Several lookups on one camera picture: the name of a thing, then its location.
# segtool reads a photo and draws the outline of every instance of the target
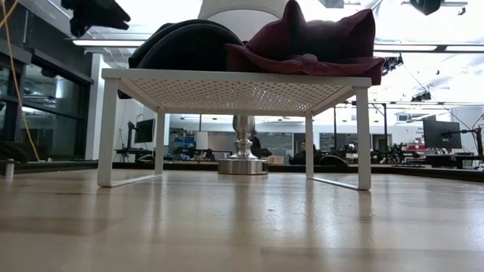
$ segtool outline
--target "yellow cable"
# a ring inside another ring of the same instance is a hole
[[[15,73],[15,64],[14,64],[14,55],[12,54],[12,47],[10,43],[10,32],[8,31],[8,18],[14,11],[15,7],[17,6],[18,0],[15,1],[15,3],[12,5],[12,8],[10,11],[7,13],[7,8],[5,7],[5,3],[2,5],[3,7],[3,20],[0,22],[0,28],[5,24],[5,32],[7,33],[7,46],[8,46],[8,53],[10,54],[10,65],[12,68],[12,74],[14,78],[14,84],[15,84],[15,91],[17,91],[17,97],[18,97],[18,105],[20,106],[20,110],[22,110],[22,96],[20,95],[20,89],[18,87],[18,81],[17,81],[17,74]],[[27,131],[27,136],[29,138],[30,145],[32,146],[33,152],[36,155],[37,160],[39,159],[39,155],[37,153],[36,145],[32,141],[32,136],[30,135],[29,131],[29,126],[27,125],[27,120],[25,118],[25,114],[22,112],[22,119],[23,119],[23,124],[25,125],[25,129]]]

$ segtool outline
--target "glass wall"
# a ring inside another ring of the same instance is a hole
[[[30,159],[35,160],[23,115],[40,159],[83,159],[88,86],[35,64],[23,70],[21,65],[16,68],[23,107],[18,110],[13,73],[0,69],[0,138],[23,144]]]

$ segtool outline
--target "perforated tabletop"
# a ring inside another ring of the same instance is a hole
[[[104,69],[119,89],[167,113],[304,116],[319,114],[353,96],[371,80],[354,77],[287,76],[264,73]]]

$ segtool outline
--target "computer monitor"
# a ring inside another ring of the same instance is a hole
[[[154,119],[144,120],[136,123],[135,143],[143,144],[153,141]]]
[[[461,149],[460,130],[461,127],[458,122],[424,120],[423,138],[425,139],[425,147]]]

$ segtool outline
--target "wooden floor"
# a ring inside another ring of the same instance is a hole
[[[358,193],[302,174],[165,172],[99,189],[95,171],[0,181],[5,272],[482,270],[479,184],[374,175]]]

